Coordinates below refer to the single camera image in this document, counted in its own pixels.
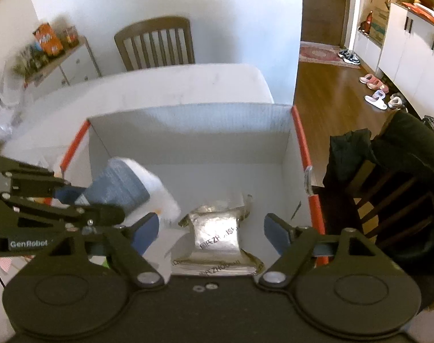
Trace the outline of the brown door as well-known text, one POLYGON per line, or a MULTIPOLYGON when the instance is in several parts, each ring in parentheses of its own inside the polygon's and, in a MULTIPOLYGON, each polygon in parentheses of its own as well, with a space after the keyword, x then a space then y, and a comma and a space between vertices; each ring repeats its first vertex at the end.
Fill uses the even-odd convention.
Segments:
POLYGON ((303 0, 302 42, 341 47, 350 0, 303 0))

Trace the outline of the white slippers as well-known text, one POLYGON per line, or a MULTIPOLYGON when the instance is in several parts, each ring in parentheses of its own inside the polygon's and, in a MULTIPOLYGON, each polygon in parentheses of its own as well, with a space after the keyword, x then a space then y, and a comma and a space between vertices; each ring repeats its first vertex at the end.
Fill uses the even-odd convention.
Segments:
POLYGON ((387 109, 397 110, 405 107, 403 99, 395 94, 391 95, 388 102, 385 101, 387 95, 382 90, 375 91, 372 95, 365 95, 364 100, 375 108, 386 111, 387 109))

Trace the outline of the red white cardboard box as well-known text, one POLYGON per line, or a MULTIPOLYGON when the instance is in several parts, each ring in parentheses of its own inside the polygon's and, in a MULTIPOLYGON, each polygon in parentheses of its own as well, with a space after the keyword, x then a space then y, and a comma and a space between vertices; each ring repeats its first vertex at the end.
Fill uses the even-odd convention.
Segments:
POLYGON ((296 111, 289 105, 212 103, 143 108, 86 121, 60 169, 88 187, 115 157, 138 163, 161 180, 181 214, 205 204, 240 206, 252 199, 240 244, 266 266, 277 253, 264 236, 269 213, 292 226, 324 229, 308 181, 311 164, 296 111))

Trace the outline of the white drawer cabinet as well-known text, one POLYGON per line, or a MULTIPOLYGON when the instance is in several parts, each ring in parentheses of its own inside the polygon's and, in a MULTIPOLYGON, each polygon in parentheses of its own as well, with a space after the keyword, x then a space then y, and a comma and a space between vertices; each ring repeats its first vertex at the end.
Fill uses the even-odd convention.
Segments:
POLYGON ((25 85, 26 91, 36 100, 61 88, 99 77, 101 73, 90 45, 85 36, 80 36, 76 47, 69 48, 61 57, 27 77, 25 85))

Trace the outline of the silver foil snack packet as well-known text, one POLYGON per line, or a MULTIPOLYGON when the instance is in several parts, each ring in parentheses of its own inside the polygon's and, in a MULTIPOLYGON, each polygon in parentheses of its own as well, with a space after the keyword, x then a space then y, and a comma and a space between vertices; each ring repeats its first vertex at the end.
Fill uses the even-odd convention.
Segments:
POLYGON ((227 201, 204 204, 186 214, 178 223, 187 228, 192 245, 189 252, 172 262, 172 275, 256 276, 263 262, 241 245, 240 224, 249 217, 253 197, 240 194, 227 201))

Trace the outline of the blue white sock bundle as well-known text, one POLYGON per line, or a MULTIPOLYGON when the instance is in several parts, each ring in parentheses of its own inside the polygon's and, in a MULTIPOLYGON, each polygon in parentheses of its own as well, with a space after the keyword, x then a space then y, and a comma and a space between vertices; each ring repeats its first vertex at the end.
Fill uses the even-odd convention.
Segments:
POLYGON ((159 218, 159 227, 174 226, 181 209, 172 194, 155 174, 133 159, 115 157, 87 188, 66 187, 55 198, 62 204, 111 204, 124 211, 125 226, 133 225, 146 214, 159 218))

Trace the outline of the dark sneakers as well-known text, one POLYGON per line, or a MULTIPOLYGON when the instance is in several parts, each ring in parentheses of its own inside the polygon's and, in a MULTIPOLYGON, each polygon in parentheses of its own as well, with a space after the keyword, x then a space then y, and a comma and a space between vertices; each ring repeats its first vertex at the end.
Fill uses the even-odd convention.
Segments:
POLYGON ((344 63, 352 64, 356 66, 360 65, 360 58, 358 58, 358 56, 355 55, 355 53, 352 50, 349 49, 340 50, 337 53, 337 55, 344 63))

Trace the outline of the patterned door mat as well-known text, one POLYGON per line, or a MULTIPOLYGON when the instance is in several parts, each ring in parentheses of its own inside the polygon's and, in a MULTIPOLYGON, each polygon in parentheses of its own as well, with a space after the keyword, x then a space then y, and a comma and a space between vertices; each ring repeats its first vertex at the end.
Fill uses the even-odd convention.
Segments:
POLYGON ((339 67, 358 68, 359 65, 345 62, 338 53, 340 47, 301 41, 299 61, 302 63, 320 63, 339 67))

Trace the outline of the orange snack bag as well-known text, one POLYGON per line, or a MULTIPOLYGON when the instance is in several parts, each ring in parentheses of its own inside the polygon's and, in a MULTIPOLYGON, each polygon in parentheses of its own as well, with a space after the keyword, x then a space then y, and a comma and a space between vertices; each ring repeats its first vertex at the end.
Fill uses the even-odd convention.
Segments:
POLYGON ((33 32, 33 35, 41 47, 41 50, 44 51, 48 57, 58 57, 64 51, 62 42, 49 23, 42 23, 35 32, 33 32))

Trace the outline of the pink slippers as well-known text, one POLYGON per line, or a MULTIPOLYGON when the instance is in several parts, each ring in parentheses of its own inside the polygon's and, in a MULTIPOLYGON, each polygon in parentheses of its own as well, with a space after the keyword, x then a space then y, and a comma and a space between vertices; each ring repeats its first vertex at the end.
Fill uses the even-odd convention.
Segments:
POLYGON ((361 82, 361 84, 365 84, 372 91, 381 90, 385 92, 385 94, 389 92, 388 86, 371 73, 367 73, 366 75, 359 77, 359 82, 361 82))

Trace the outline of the white shoe cabinet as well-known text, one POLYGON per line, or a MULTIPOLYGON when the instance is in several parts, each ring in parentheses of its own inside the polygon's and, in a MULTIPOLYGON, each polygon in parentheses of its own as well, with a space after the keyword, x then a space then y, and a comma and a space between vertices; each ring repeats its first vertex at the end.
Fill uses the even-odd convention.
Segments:
POLYGON ((434 24, 391 4, 379 68, 421 117, 434 117, 434 24))

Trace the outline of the brown wooden chair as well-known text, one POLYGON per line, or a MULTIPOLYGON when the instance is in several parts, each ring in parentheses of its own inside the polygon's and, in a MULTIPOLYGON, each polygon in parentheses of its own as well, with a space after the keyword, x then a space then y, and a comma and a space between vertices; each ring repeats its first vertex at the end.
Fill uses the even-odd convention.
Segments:
POLYGON ((114 35, 127 71, 194 64, 189 19, 162 16, 126 26, 114 35))

